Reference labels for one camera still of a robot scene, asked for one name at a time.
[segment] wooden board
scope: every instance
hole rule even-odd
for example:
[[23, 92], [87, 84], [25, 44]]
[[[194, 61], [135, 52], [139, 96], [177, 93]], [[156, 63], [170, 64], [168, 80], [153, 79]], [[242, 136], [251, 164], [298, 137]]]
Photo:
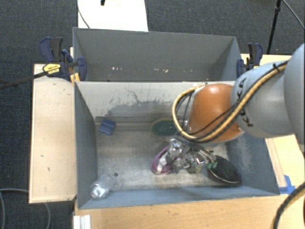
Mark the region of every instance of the wooden board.
[[33, 83], [30, 159], [30, 203], [75, 197], [73, 87], [66, 80], [44, 76]]

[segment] blue clamp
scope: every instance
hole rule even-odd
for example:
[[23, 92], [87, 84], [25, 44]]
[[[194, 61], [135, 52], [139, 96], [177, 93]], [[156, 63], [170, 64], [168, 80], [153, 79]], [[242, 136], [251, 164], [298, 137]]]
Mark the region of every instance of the blue clamp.
[[291, 194], [295, 190], [295, 186], [291, 185], [291, 181], [289, 176], [284, 175], [285, 180], [286, 180], [286, 187], [279, 187], [278, 189], [280, 190], [281, 194]]
[[87, 65], [83, 57], [77, 59], [77, 62], [73, 62], [72, 56], [69, 54], [68, 50], [61, 50], [62, 38], [51, 38], [46, 37], [39, 43], [39, 49], [42, 56], [44, 56], [48, 63], [54, 62], [60, 65], [60, 68], [52, 71], [45, 71], [48, 77], [59, 77], [67, 81], [70, 80], [71, 73], [69, 68], [78, 68], [74, 70], [80, 75], [80, 80], [84, 81], [87, 75]]
[[259, 66], [260, 61], [263, 57], [263, 48], [258, 43], [249, 43], [249, 55], [250, 58], [247, 58], [247, 64], [244, 63], [242, 59], [237, 60], [236, 65], [236, 75], [237, 77], [241, 76], [248, 70], [254, 68], [254, 66]]

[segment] clear plastic bottle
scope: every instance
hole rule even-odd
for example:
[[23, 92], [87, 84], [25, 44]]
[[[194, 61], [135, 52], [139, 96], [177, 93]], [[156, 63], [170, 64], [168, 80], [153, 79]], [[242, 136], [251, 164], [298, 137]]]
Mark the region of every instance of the clear plastic bottle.
[[108, 175], [102, 175], [91, 185], [91, 197], [96, 200], [105, 198], [107, 194], [113, 189], [114, 185], [114, 178]]

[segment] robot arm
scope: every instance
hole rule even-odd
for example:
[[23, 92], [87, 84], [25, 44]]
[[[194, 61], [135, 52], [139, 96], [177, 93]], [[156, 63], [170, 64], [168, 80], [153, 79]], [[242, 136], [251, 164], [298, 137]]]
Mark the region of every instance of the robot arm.
[[304, 44], [287, 62], [266, 64], [242, 74], [232, 90], [228, 85], [211, 86], [194, 97], [188, 130], [176, 117], [177, 107], [202, 86], [183, 92], [173, 104], [173, 121], [187, 140], [217, 143], [244, 131], [262, 138], [294, 133], [304, 144]]

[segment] gray bin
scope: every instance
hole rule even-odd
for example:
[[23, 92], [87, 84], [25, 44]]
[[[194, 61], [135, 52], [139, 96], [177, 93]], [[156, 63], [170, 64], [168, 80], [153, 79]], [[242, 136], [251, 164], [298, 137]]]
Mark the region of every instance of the gray bin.
[[[264, 140], [247, 134], [214, 151], [239, 170], [240, 187], [211, 180], [205, 169], [151, 172], [152, 159], [171, 138], [154, 135], [151, 124], [170, 118], [177, 95], [194, 83], [236, 78], [234, 37], [74, 28], [73, 48], [88, 65], [87, 81], [75, 87], [80, 209], [279, 194]], [[103, 118], [116, 122], [112, 135], [98, 131]], [[102, 174], [116, 175], [116, 185], [107, 198], [93, 200], [90, 186]]]

